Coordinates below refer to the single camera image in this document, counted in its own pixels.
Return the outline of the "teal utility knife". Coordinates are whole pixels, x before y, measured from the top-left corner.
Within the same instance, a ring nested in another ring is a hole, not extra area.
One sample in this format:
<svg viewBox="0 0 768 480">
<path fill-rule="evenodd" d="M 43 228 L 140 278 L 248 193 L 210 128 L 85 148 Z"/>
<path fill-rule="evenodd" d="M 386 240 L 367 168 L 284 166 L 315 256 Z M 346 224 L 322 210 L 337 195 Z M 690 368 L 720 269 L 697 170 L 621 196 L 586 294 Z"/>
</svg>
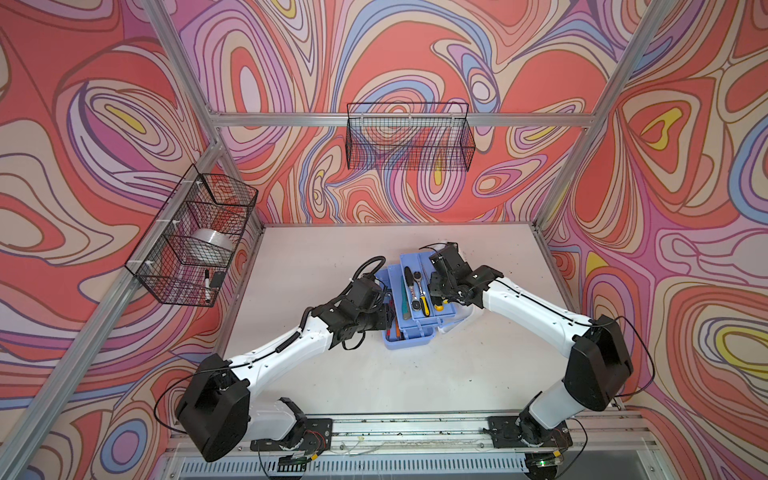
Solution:
<svg viewBox="0 0 768 480">
<path fill-rule="evenodd" d="M 406 297 L 403 297 L 401 301 L 401 313 L 404 321 L 408 321 L 412 319 L 410 302 Z"/>
</svg>

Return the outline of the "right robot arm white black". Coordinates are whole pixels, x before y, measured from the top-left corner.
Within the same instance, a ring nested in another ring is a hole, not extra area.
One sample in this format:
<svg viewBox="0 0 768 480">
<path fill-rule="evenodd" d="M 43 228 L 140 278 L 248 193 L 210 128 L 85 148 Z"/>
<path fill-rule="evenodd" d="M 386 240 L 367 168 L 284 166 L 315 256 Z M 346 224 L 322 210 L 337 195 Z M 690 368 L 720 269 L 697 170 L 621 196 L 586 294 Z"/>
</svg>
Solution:
<svg viewBox="0 0 768 480">
<path fill-rule="evenodd" d="M 561 308 L 515 284 L 488 265 L 473 268 L 456 242 L 428 247 L 434 272 L 429 292 L 442 303 L 487 310 L 551 345 L 567 360 L 563 377 L 522 410 L 517 428 L 530 444 L 584 411 L 603 411 L 634 373 L 616 319 L 597 319 Z"/>
</svg>

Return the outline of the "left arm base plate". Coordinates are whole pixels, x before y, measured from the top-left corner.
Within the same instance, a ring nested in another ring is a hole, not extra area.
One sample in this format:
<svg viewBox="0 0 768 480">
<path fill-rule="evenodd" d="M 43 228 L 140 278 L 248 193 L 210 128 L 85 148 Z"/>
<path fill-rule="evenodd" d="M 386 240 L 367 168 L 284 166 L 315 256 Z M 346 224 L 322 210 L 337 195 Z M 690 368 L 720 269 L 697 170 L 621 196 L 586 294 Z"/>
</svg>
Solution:
<svg viewBox="0 0 768 480">
<path fill-rule="evenodd" d="M 333 420 L 330 417 L 299 420 L 283 439 L 254 440 L 253 452 L 304 452 L 320 454 L 332 446 Z"/>
</svg>

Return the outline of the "white pink tool box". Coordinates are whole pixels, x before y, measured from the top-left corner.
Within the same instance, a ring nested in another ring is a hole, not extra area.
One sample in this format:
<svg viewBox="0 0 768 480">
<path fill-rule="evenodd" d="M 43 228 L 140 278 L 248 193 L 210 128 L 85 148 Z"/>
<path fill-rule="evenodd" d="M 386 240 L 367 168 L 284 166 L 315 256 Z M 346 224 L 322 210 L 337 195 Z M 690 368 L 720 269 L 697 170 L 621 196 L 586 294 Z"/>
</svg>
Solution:
<svg viewBox="0 0 768 480">
<path fill-rule="evenodd" d="M 430 276 L 436 272 L 426 251 L 403 254 L 398 264 L 384 267 L 376 278 L 389 289 L 389 305 L 394 309 L 392 325 L 383 333 L 389 350 L 427 345 L 438 334 L 458 331 L 479 316 L 472 307 L 447 303 L 432 297 Z"/>
</svg>

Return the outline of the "large screwdriver black yellow handle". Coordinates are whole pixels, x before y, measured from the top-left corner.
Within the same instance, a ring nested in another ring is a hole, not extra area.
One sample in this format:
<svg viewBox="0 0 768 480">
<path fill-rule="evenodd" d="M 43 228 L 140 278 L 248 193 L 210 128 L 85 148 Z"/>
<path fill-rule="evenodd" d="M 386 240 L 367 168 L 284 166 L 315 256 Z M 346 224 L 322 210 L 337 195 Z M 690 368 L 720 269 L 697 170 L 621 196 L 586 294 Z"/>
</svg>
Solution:
<svg viewBox="0 0 768 480">
<path fill-rule="evenodd" d="M 432 296 L 431 301 L 437 312 L 442 312 L 444 310 L 444 300 L 442 298 Z"/>
</svg>

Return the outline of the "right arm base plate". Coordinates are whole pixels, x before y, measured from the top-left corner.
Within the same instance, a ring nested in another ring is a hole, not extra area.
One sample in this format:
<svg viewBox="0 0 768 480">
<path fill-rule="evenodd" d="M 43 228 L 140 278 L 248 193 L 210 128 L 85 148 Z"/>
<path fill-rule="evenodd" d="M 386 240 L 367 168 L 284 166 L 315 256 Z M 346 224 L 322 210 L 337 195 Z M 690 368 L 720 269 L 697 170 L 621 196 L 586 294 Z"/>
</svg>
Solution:
<svg viewBox="0 0 768 480">
<path fill-rule="evenodd" d="M 546 429 L 534 420 L 517 415 L 490 416 L 482 429 L 491 438 L 494 448 L 554 448 L 567 450 L 573 445 L 565 422 Z"/>
</svg>

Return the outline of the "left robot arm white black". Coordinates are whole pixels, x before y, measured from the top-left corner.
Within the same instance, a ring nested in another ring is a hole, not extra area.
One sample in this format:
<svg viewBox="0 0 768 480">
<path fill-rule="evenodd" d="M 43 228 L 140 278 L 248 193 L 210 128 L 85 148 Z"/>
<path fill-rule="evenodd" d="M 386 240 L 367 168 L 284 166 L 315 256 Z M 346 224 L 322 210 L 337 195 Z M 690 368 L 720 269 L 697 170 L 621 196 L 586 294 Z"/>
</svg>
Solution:
<svg viewBox="0 0 768 480">
<path fill-rule="evenodd" d="M 247 353 L 223 359 L 212 354 L 191 376 L 175 417 L 202 458 L 215 462 L 249 440 L 297 443 L 303 412 L 288 398 L 261 404 L 260 394 L 294 368 L 350 340 L 388 330 L 394 319 L 389 287 L 377 279 L 383 256 L 363 262 L 344 289 L 306 308 L 297 327 Z"/>
</svg>

